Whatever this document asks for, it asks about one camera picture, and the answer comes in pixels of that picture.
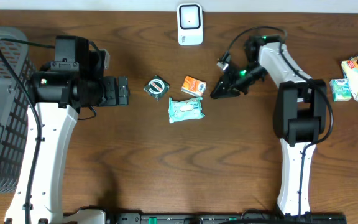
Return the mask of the small orange tissue pack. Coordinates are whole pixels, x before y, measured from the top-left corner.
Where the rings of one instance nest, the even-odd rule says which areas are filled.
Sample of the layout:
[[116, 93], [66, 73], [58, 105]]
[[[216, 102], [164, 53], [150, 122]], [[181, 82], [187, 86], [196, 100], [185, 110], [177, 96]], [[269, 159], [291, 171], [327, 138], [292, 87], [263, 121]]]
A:
[[203, 96], [207, 83], [191, 76], [186, 76], [181, 91], [195, 97]]

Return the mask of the green Zappy wipes pack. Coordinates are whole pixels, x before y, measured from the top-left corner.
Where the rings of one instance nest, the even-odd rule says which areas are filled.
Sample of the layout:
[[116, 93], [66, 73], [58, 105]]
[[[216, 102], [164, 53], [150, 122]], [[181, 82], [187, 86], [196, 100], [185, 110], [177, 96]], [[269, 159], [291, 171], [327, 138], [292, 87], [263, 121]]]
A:
[[168, 102], [168, 120], [169, 123], [177, 123], [191, 119], [202, 119], [202, 97], [191, 98], [185, 101], [174, 101], [169, 98]]

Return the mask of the red white tape roll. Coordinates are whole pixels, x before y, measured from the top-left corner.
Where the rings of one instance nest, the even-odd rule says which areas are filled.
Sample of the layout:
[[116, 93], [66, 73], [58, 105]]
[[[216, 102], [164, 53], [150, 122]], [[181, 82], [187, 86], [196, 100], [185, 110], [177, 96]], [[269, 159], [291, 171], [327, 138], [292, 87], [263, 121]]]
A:
[[144, 91], [157, 101], [161, 99], [167, 91], [170, 89], [170, 85], [160, 76], [155, 75], [145, 86]]

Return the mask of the small teal tissue pack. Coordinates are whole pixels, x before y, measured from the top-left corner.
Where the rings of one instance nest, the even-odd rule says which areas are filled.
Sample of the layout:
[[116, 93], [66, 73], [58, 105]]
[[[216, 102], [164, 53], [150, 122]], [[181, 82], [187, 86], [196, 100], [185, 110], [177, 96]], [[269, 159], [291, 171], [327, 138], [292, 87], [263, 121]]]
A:
[[333, 100], [338, 101], [349, 101], [352, 98], [352, 93], [349, 88], [347, 79], [332, 79], [329, 82], [331, 91], [333, 94]]

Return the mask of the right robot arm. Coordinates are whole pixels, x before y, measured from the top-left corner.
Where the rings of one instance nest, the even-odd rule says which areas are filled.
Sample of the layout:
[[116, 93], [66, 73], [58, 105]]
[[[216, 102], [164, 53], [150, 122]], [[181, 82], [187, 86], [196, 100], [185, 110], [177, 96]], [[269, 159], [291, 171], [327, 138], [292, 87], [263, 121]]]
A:
[[270, 75], [278, 88], [273, 130], [282, 147], [282, 182], [277, 207], [284, 217], [310, 213], [308, 187], [311, 159], [326, 124], [326, 84], [303, 72], [279, 35], [255, 35], [245, 42], [246, 68], [225, 52], [217, 66], [223, 74], [210, 94], [213, 99], [247, 94], [257, 80]]

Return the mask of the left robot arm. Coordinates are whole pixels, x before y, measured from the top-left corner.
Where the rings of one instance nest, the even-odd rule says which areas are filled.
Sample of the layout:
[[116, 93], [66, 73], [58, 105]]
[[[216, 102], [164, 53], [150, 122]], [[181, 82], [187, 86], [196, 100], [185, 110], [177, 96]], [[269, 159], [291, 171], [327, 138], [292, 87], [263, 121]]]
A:
[[67, 151], [82, 108], [129, 103], [127, 77], [106, 77], [109, 53], [86, 38], [58, 35], [54, 59], [31, 75], [22, 90], [29, 102], [27, 140], [5, 223], [111, 223], [109, 212], [88, 206], [64, 215]]

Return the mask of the white barcode scanner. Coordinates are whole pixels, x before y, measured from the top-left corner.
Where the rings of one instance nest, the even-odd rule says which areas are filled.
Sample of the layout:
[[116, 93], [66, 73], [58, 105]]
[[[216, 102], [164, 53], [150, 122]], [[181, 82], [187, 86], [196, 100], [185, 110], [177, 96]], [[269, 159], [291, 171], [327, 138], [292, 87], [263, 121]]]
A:
[[200, 45], [203, 43], [203, 8], [198, 3], [183, 3], [177, 7], [178, 43]]

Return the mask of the grey plastic mesh basket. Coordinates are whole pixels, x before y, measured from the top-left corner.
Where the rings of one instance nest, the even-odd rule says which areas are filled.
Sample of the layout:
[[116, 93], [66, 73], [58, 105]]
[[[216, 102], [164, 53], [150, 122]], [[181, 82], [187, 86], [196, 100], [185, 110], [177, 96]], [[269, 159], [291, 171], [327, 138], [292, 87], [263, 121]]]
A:
[[[20, 30], [0, 27], [0, 49], [23, 83], [36, 72]], [[0, 194], [16, 189], [27, 139], [27, 100], [0, 58]]]

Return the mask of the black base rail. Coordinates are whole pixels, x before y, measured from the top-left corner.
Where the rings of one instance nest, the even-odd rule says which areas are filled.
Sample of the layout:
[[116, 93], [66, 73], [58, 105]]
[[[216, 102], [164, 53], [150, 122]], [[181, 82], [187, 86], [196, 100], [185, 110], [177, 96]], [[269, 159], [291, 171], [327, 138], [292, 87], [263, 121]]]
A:
[[266, 213], [250, 212], [243, 215], [141, 215], [139, 213], [110, 214], [96, 209], [80, 210], [63, 218], [63, 223], [110, 223], [110, 224], [246, 224], [246, 223], [312, 223], [346, 224], [344, 215], [307, 215], [274, 217]]

